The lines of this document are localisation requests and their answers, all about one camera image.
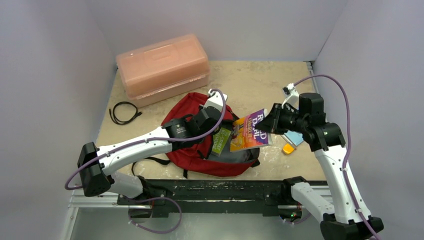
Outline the light blue notebook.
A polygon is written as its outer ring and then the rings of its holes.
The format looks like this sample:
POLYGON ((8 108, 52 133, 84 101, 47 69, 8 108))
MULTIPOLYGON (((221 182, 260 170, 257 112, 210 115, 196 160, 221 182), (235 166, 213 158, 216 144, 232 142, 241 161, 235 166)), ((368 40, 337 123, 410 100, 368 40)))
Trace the light blue notebook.
POLYGON ((304 142, 303 135, 295 131, 289 130, 282 137, 294 148, 297 148, 304 142))

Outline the Roald Dahl Charlie paperback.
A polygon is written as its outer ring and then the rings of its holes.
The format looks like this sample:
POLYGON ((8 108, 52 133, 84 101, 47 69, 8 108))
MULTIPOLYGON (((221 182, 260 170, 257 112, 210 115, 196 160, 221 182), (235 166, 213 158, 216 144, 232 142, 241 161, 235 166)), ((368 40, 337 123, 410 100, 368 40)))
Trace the Roald Dahl Charlie paperback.
POLYGON ((256 129, 267 115, 268 110, 263 108, 234 121, 229 151, 235 153, 273 145, 270 133, 256 129))

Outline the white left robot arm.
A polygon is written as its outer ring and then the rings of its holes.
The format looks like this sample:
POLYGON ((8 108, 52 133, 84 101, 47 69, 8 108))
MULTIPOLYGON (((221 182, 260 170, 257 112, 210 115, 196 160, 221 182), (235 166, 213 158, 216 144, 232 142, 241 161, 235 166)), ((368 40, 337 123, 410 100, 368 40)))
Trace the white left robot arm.
POLYGON ((80 188, 86 197, 113 192, 142 205, 149 199, 148 189, 138 177, 122 174, 119 169, 202 142, 220 126, 224 115, 225 108, 208 106, 194 116, 172 119, 149 133, 115 145, 97 147, 93 142, 86 143, 73 175, 80 177, 80 188))

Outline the green Treehouse paperback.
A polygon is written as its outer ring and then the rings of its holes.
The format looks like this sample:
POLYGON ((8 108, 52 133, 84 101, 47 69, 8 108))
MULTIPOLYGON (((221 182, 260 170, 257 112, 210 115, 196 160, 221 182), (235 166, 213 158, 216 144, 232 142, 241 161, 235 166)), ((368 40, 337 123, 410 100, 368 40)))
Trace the green Treehouse paperback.
POLYGON ((213 145, 211 153, 215 156, 220 156, 231 135, 231 130, 221 127, 220 130, 213 135, 213 145))

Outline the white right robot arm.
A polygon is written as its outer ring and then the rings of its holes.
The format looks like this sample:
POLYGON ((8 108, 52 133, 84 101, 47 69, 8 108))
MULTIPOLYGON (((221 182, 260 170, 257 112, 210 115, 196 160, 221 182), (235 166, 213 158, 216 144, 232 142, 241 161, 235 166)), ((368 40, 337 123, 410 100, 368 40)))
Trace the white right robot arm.
POLYGON ((324 99, 318 93, 302 93, 298 108, 275 103, 270 113, 255 125, 257 130, 282 135, 302 134, 318 160, 331 193, 329 203, 302 177, 285 179, 280 196, 288 204, 302 204, 320 223, 326 240, 367 240, 384 229, 381 218, 372 215, 356 186, 340 127, 326 121, 324 99))

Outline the red backpack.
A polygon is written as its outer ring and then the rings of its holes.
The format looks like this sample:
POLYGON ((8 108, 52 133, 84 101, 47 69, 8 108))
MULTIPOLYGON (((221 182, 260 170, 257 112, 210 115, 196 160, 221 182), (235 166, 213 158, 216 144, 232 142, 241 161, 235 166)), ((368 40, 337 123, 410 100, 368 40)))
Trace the red backpack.
MULTIPOLYGON (((167 114, 162 124, 174 119, 191 120, 202 108, 208 96, 198 92, 186 94, 167 114)), ((230 129, 233 122, 238 120, 230 106, 226 106, 224 118, 220 128, 230 129)), ((259 148, 230 152, 230 141, 226 143, 220 156, 212 154, 214 132, 206 136, 199 143, 166 154, 167 160, 150 156, 147 159, 161 165, 173 163, 183 169, 183 176, 187 178, 188 171, 198 172, 217 177, 235 177, 244 173, 248 168, 260 165, 259 148)))

